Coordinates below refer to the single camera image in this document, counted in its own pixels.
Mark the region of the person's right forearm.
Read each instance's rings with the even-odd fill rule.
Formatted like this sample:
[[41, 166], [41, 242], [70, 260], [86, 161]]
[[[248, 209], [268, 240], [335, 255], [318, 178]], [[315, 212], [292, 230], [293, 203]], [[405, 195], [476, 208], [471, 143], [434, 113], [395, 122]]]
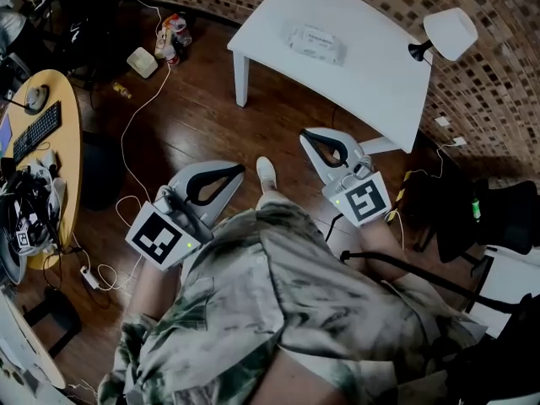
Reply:
[[[406, 253], [398, 243], [383, 218], [364, 224], [359, 228], [359, 247], [361, 252], [376, 252], [408, 262]], [[406, 272], [391, 264], [376, 259], [364, 259], [362, 272], [374, 280], [393, 283]]]

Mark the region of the white shade table lamp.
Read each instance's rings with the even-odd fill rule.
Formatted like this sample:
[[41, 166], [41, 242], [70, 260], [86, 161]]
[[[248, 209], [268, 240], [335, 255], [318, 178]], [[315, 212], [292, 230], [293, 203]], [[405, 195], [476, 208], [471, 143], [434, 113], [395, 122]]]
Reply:
[[431, 47], [446, 60], [454, 62], [478, 39], [474, 23], [461, 8], [429, 14], [424, 18], [423, 26], [427, 41], [408, 45], [409, 54], [418, 62], [424, 60], [424, 53]]

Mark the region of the blue notebook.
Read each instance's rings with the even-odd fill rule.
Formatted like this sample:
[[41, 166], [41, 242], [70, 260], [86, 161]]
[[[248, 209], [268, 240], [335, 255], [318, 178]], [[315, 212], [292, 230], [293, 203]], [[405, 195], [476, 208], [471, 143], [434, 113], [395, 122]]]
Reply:
[[8, 114], [5, 114], [0, 121], [0, 158], [6, 155], [8, 145], [12, 137], [12, 130]]

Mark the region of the person's bare leg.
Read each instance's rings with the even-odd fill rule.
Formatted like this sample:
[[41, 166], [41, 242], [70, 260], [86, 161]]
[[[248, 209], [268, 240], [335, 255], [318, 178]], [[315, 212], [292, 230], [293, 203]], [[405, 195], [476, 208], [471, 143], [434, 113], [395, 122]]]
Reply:
[[249, 405], [353, 405], [342, 391], [280, 349]]

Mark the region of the round yellow table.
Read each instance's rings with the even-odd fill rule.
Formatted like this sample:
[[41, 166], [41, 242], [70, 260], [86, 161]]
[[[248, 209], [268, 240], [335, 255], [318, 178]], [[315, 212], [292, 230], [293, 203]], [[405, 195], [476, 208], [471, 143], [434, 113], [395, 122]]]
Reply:
[[[23, 169], [35, 159], [44, 159], [45, 155], [51, 151], [56, 154], [58, 176], [67, 184], [62, 204], [62, 216], [57, 231], [60, 244], [65, 246], [70, 242], [73, 234], [81, 192], [82, 130], [80, 111], [76, 94], [67, 77], [53, 69], [42, 70], [25, 81], [13, 100], [18, 103], [23, 102], [29, 89], [39, 87], [42, 84], [46, 84], [50, 88], [46, 109], [57, 100], [61, 101], [62, 125], [44, 140], [45, 147], [29, 153], [17, 167]], [[9, 116], [12, 130], [12, 137], [5, 156], [11, 158], [14, 141], [41, 114], [29, 116], [15, 104], [10, 104], [3, 116], [5, 114]], [[40, 252], [34, 256], [27, 256], [27, 268], [39, 270], [43, 267], [52, 267], [57, 261], [57, 256], [48, 256], [46, 253]]]

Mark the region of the yellow black striped floor strip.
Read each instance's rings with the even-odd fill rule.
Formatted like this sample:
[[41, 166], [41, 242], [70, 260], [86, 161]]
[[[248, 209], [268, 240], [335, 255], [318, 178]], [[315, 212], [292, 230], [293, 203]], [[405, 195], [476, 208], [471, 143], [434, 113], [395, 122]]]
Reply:
[[386, 216], [386, 222], [388, 224], [391, 224], [394, 220], [394, 218], [397, 216], [398, 209], [400, 207], [400, 203], [403, 199], [403, 196], [405, 194], [405, 191], [407, 189], [407, 185], [409, 183], [410, 177], [412, 175], [412, 171], [408, 170], [403, 177], [402, 184], [400, 185], [399, 192], [396, 196], [395, 202], [391, 206], [391, 210], [388, 212], [388, 215]]

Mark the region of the white wet wipe pack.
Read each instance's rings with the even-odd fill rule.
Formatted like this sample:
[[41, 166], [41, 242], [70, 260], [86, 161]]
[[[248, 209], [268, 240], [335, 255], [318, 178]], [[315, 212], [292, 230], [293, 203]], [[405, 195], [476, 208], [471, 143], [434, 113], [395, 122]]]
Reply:
[[332, 65], [341, 66], [346, 54], [346, 46], [339, 38], [308, 24], [293, 25], [288, 44], [299, 54]]

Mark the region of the white desk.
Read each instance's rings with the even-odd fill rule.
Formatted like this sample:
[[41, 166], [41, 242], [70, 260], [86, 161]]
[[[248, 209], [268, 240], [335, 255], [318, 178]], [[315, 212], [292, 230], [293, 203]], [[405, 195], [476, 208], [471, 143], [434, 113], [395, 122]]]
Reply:
[[63, 375], [4, 287], [0, 288], [0, 357], [10, 364], [16, 403], [73, 405], [62, 392]]

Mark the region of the grey oval shell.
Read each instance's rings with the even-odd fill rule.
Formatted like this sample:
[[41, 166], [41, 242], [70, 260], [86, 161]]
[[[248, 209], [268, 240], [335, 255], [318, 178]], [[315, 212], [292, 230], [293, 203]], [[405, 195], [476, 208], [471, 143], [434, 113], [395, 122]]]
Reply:
[[0, 228], [0, 264], [13, 284], [19, 285], [23, 281], [27, 268], [27, 257], [21, 256], [14, 249], [14, 245], [3, 228]]

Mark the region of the cream plastic box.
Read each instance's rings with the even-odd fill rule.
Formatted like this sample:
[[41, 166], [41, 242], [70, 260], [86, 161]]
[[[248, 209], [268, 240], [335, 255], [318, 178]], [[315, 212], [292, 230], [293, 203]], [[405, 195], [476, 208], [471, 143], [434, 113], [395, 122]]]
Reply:
[[142, 78], [149, 78], [159, 67], [154, 56], [142, 47], [132, 52], [127, 58], [127, 64]]

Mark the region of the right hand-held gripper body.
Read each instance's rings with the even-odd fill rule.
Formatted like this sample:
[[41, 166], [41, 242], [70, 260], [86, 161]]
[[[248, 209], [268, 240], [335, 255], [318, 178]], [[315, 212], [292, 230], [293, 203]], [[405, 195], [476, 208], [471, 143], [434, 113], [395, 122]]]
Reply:
[[385, 183], [375, 172], [371, 157], [340, 166], [328, 160], [322, 179], [324, 197], [353, 225], [361, 226], [383, 216], [391, 206]]

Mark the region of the black office chair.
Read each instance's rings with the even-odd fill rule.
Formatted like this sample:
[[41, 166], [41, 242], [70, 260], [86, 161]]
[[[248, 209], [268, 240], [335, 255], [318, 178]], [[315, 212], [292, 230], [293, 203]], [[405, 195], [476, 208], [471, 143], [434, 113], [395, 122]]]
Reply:
[[[439, 259], [448, 263], [462, 258], [473, 267], [479, 258], [471, 247], [499, 246], [526, 255], [540, 246], [540, 194], [532, 181], [490, 189], [485, 179], [440, 179], [423, 203], [428, 227], [425, 240], [414, 243], [423, 252], [436, 239]], [[481, 218], [473, 218], [472, 199], [480, 201]]]

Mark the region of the black keyboard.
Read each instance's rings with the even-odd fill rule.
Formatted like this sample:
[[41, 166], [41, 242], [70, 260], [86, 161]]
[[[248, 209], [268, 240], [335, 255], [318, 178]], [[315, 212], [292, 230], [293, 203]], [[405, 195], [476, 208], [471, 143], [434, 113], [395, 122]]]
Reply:
[[18, 165], [62, 125], [61, 101], [57, 100], [14, 141], [13, 159]]

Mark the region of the person's left forearm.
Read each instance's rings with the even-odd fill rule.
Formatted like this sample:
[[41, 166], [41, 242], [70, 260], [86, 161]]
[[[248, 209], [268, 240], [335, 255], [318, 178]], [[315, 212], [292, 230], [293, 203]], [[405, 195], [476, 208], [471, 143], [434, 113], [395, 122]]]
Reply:
[[176, 300], [181, 270], [181, 264], [161, 271], [145, 261], [127, 307], [127, 315], [145, 315], [158, 321]]

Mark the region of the grey round base stand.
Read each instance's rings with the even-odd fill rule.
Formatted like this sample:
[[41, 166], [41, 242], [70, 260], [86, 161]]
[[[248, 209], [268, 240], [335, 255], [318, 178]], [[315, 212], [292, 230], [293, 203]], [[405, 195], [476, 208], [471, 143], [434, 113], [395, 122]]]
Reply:
[[50, 88], [46, 84], [42, 84], [39, 87], [31, 88], [28, 90], [25, 96], [25, 102], [20, 104], [7, 97], [2, 97], [2, 101], [15, 104], [16, 106], [24, 109], [25, 113], [30, 116], [41, 113], [49, 99]]

